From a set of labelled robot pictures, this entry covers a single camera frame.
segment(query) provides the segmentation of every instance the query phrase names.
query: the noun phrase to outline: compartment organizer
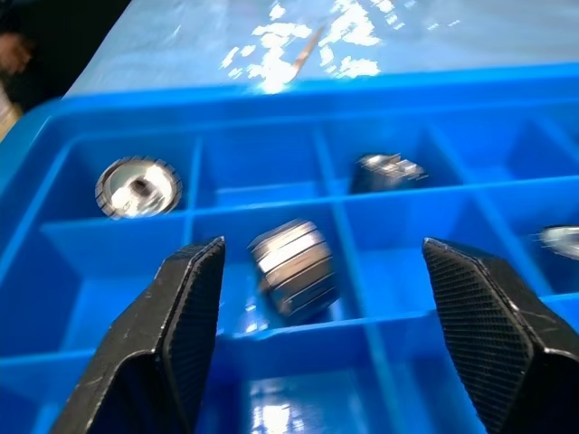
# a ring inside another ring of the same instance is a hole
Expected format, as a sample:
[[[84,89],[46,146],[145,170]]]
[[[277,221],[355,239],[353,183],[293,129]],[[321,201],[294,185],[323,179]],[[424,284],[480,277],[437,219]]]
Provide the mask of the compartment organizer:
[[[484,433],[444,346],[426,236],[507,259],[579,331],[579,263],[540,248],[579,224],[579,65],[66,99],[0,145],[0,423],[44,433],[110,322],[161,261],[224,235],[216,347],[197,433]],[[401,153],[421,188],[349,195],[358,156]],[[100,173],[151,156],[183,182],[168,214],[112,221]],[[341,297],[288,327],[247,246],[314,222]]]

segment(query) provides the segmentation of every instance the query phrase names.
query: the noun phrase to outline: shiny metal object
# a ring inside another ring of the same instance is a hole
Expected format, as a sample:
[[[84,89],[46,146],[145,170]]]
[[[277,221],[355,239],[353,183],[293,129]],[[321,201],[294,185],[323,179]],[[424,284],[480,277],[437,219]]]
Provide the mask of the shiny metal object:
[[[557,255],[579,260],[579,226],[547,226],[539,234],[539,239]]]
[[[400,154],[368,154],[356,161],[350,193],[371,193],[412,188],[427,174]]]
[[[113,219],[169,212],[181,198],[181,181],[170,165],[148,158],[114,162],[99,178],[97,203]]]
[[[337,300],[332,256],[312,222],[294,220],[249,246],[260,292],[293,323],[306,321]]]

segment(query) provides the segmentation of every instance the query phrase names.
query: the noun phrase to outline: plastic compartment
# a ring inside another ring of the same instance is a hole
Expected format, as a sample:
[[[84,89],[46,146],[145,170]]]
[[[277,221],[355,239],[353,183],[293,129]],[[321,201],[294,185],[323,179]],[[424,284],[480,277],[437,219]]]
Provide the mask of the plastic compartment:
[[[508,259],[579,330],[579,272],[536,235],[577,223],[579,65],[176,90],[69,99],[0,146],[0,420],[44,433],[110,322],[191,241],[227,243],[217,344],[198,433],[482,434],[444,346],[421,243]],[[356,158],[401,153],[419,188],[348,195]],[[112,221],[109,164],[173,166],[176,210]],[[341,298],[288,326],[257,292],[247,251],[292,219],[334,253]]]

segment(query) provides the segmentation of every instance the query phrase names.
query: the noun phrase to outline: blue plastic tray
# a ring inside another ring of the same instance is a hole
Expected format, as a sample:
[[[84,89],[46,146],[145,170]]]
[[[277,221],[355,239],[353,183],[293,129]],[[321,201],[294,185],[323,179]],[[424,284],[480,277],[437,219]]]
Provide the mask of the blue plastic tray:
[[[355,158],[402,153],[423,189],[347,195]],[[112,221],[100,172],[154,156],[169,214]],[[579,66],[69,99],[0,144],[1,431],[46,432],[110,322],[161,260],[223,234],[227,260],[200,433],[483,433],[442,340],[425,236],[506,259],[579,330],[579,266],[536,244],[579,221]],[[342,297],[308,325],[262,304],[248,243],[312,220]]]

